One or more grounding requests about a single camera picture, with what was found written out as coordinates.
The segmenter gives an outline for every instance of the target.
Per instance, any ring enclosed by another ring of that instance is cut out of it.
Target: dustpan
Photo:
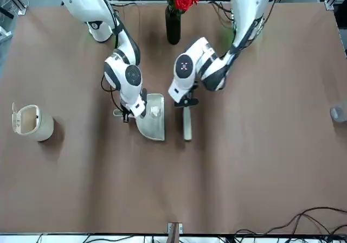
[[[164,96],[162,94],[147,94],[146,115],[144,117],[139,116],[135,119],[137,129],[148,139],[164,141],[164,113]],[[119,110],[114,110],[113,115],[120,117],[122,113]]]

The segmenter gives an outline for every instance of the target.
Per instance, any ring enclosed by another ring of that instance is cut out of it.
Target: black vase
[[[169,13],[169,7],[166,7],[165,21],[168,42],[172,45],[176,45],[181,39],[181,16]]]

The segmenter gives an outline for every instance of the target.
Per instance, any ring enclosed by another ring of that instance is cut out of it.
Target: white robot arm
[[[105,60],[104,75],[110,85],[120,92],[123,110],[134,117],[140,116],[145,112],[145,99],[140,95],[142,75],[137,67],[140,64],[140,50],[119,17],[107,0],[62,1],[75,18],[87,23],[96,41],[104,42],[112,34],[116,35],[118,47]]]
[[[268,0],[231,0],[236,23],[235,39],[223,58],[219,58],[209,42],[197,40],[175,62],[174,78],[169,94],[176,103],[192,89],[198,76],[205,88],[217,91],[225,86],[226,76],[234,60],[262,26]]]

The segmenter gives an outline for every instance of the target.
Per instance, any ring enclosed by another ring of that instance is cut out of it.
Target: small bin
[[[54,121],[36,105],[28,105],[17,112],[12,104],[12,127],[15,133],[35,141],[47,140],[53,134]]]

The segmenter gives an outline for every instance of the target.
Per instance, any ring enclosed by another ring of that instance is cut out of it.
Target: brown table
[[[329,108],[347,99],[347,60],[324,4],[278,4],[264,33],[233,65],[227,87],[182,110],[167,89],[175,58],[205,36],[222,54],[225,33],[210,5],[182,17],[166,40],[165,6],[120,11],[142,51],[144,87],[165,96],[166,141],[141,136],[112,116],[100,87],[113,40],[96,43],[64,8],[18,19],[0,79],[0,231],[165,233],[265,232],[313,206],[347,209],[347,127]],[[36,143],[13,133],[11,103],[37,104],[56,120]],[[312,213],[333,227],[346,216]],[[291,228],[278,233],[288,233]],[[298,233],[317,233],[303,220]]]

